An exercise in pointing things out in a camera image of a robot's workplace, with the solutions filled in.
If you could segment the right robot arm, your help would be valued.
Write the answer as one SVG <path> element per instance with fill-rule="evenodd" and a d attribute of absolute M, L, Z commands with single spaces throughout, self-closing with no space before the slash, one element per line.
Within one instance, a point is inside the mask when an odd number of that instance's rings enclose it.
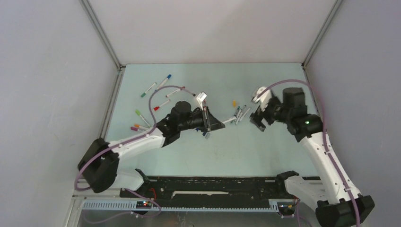
<path fill-rule="evenodd" d="M 266 87 L 253 93 L 252 102 L 258 108 L 250 115 L 250 121 L 259 130 L 280 122 L 287 126 L 288 132 L 302 144 L 323 184 L 318 189 L 308 183 L 295 171 L 287 171 L 276 176 L 275 192 L 279 197 L 289 195 L 298 197 L 310 209 L 322 227 L 351 227 L 362 224 L 375 203 L 371 196 L 362 195 L 340 164 L 318 115 L 310 114 L 305 103 L 305 94 L 300 87 L 283 90 L 279 100 Z"/>

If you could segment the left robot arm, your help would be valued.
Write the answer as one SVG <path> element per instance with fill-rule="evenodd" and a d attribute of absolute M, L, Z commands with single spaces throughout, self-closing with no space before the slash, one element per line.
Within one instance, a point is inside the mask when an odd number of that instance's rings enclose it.
<path fill-rule="evenodd" d="M 86 189 L 94 193 L 117 187 L 144 197 L 149 192 L 145 175 L 139 169 L 124 171 L 123 163 L 144 152 L 172 144 L 180 138 L 182 131 L 211 132 L 223 128 L 225 124 L 211 114 L 208 106 L 192 109 L 188 102 L 179 101 L 165 118 L 137 137 L 111 142 L 95 139 L 78 163 L 78 170 L 89 185 Z"/>

